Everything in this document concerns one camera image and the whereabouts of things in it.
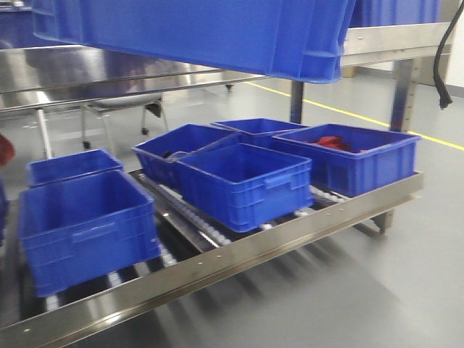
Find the red object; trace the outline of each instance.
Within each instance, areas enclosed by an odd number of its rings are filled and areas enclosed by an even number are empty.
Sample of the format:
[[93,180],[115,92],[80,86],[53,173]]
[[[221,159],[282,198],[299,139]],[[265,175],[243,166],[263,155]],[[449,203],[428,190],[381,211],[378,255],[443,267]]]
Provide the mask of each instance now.
[[351,146],[348,143],[343,142],[342,136],[323,136],[314,144],[329,147],[331,149],[337,149],[342,151],[351,151]]
[[0,167],[4,167],[15,156],[13,144],[0,134]]

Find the metal bracket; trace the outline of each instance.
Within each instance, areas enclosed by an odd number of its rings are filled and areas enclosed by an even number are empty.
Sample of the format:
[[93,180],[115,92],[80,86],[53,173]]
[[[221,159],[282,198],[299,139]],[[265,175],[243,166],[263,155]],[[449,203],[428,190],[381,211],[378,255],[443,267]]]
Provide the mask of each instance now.
[[407,132],[410,128],[420,67],[421,60],[417,58],[400,60],[395,63],[394,74],[397,86],[391,111],[391,131]]
[[386,230],[388,230],[392,226],[393,215],[394,215],[394,210],[389,210],[388,212],[385,212],[384,214],[380,214],[372,218],[372,221],[380,229],[379,232],[381,234],[385,234]]

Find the metal shelf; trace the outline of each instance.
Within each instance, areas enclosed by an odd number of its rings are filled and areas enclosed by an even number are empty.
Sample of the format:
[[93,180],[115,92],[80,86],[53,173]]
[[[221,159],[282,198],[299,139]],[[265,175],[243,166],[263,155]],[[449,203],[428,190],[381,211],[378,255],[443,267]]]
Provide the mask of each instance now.
[[[432,56],[447,26],[350,28],[341,65]],[[0,76],[0,113],[266,78],[84,46],[0,50]]]
[[[18,250],[15,227],[8,228],[7,256],[15,260],[5,259],[4,277],[10,283],[4,283],[0,298],[3,300],[3,324],[9,321],[11,325],[0,330],[0,347],[63,347],[391,210],[413,199],[414,193],[423,188],[423,175],[417,173],[351,199],[333,193],[324,194],[316,197],[314,207],[318,210],[301,210],[270,222],[263,226],[263,231],[243,235],[212,225],[206,217],[199,216],[199,212],[147,180],[140,172],[133,175],[157,199],[156,219],[165,248],[164,262],[160,258],[137,264],[134,268],[85,283],[78,289],[39,300],[33,298],[27,272],[15,280],[20,274],[18,271],[25,266]],[[12,210],[10,220],[15,219],[15,210]],[[176,232],[173,228],[176,225],[182,225],[182,230]],[[106,289],[102,289],[102,283],[106,284]],[[73,298],[76,293],[84,298]]]
[[[393,112],[393,126],[399,131],[407,130],[405,112],[412,105],[415,59],[434,55],[447,26],[401,25],[348,32],[343,66],[404,60],[397,65],[403,78],[397,84]],[[0,113],[265,78],[82,46],[0,51],[0,76],[6,77],[0,79]],[[296,119],[301,117],[302,83],[297,87],[292,100]],[[423,175],[417,173],[351,199],[323,193],[312,209],[273,221],[263,226],[265,231],[238,235],[139,174],[134,173],[157,198],[155,219],[164,246],[162,257],[45,300],[32,295],[16,239],[17,208],[12,203],[1,264],[0,347],[63,347],[364,220],[374,218],[385,229],[391,210],[423,188]]]

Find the epoxy floor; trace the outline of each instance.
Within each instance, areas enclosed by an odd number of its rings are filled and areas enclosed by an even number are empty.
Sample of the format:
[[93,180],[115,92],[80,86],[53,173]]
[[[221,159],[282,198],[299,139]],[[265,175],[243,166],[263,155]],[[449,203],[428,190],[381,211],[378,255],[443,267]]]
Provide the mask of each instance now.
[[[289,92],[286,80],[261,86]],[[394,81],[368,76],[306,87],[315,102],[369,117],[304,104],[303,123],[343,123],[384,129]],[[252,117],[288,120],[289,98],[248,83],[164,95],[170,128]],[[442,112],[432,87],[419,86],[411,129],[464,146],[464,100]],[[55,155],[78,152],[76,111],[47,115]],[[140,134],[141,109],[110,120],[116,155],[138,168],[130,147]],[[162,121],[149,117],[151,135]],[[17,147],[2,170],[10,199],[25,189],[26,162],[42,156],[33,117],[4,121],[1,132]],[[88,117],[94,147],[105,146],[99,121]],[[464,345],[464,151],[431,140],[418,147],[426,172],[421,198],[395,211],[385,236],[348,228],[217,284],[158,307],[74,348],[148,347],[446,347]]]

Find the blue plastic crate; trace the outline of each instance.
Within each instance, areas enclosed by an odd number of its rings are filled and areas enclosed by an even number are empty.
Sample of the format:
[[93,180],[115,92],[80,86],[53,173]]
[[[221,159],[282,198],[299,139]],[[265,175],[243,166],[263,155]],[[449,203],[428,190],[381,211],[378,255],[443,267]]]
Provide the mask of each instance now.
[[441,0],[357,0],[351,27],[438,22]]
[[[323,136],[342,136],[352,152],[317,144]],[[345,196],[357,196],[414,173],[415,146],[407,133],[320,125],[276,136],[272,148],[312,159],[311,181]]]
[[175,162],[192,152],[237,144],[239,135],[223,128],[188,124],[133,147],[144,173],[153,181],[179,189]]
[[22,192],[18,233],[37,296],[159,256],[153,209],[120,170]]
[[242,143],[263,147],[268,147],[270,145],[272,141],[271,136],[306,128],[306,126],[297,123],[270,120],[267,118],[220,121],[213,122],[212,124],[240,132],[240,141]]
[[51,40],[313,83],[340,79],[355,0],[35,0]]
[[29,187],[79,178],[108,170],[122,170],[123,164],[107,150],[98,149],[55,157],[26,165]]
[[59,42],[34,36],[30,1],[25,6],[0,7],[0,49],[56,46]]
[[182,196],[236,232],[312,204],[311,160],[248,144],[181,159]]

